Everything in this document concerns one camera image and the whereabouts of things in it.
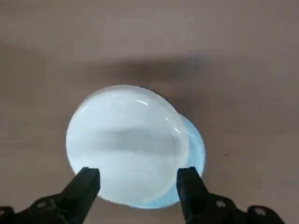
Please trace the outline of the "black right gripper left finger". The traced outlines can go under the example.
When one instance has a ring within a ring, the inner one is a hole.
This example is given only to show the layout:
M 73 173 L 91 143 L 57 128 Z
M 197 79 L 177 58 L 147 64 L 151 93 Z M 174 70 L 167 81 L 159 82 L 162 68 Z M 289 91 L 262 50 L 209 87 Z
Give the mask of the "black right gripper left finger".
M 28 208 L 15 212 L 1 206 L 2 224 L 82 224 L 100 190 L 97 168 L 82 168 L 62 192 L 34 201 Z

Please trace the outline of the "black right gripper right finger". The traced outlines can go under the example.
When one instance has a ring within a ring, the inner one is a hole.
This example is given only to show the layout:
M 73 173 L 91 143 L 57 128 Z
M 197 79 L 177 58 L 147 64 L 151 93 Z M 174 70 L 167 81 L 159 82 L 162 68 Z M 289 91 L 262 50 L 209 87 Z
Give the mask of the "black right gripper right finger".
M 224 196 L 210 193 L 195 167 L 177 172 L 177 192 L 186 224 L 283 224 L 272 209 L 252 205 L 247 211 L 237 208 Z

